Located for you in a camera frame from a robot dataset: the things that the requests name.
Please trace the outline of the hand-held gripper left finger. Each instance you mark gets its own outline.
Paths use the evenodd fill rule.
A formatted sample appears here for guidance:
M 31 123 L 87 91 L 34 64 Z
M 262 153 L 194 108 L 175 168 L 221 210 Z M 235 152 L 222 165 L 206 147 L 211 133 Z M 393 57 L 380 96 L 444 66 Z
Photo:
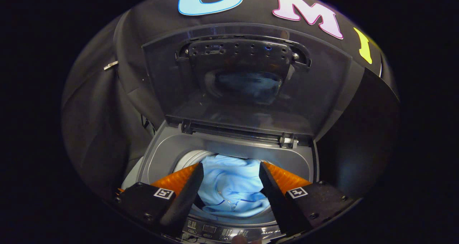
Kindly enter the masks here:
M 114 207 L 155 235 L 181 235 L 203 177 L 199 162 L 152 184 L 137 182 L 120 190 Z

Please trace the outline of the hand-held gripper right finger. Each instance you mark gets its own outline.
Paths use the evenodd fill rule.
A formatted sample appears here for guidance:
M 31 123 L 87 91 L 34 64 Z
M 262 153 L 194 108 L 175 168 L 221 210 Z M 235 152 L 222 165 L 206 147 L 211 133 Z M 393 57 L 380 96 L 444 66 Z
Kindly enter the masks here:
M 327 182 L 310 182 L 264 161 L 259 178 L 277 225 L 286 236 L 323 227 L 354 204 L 353 198 Z

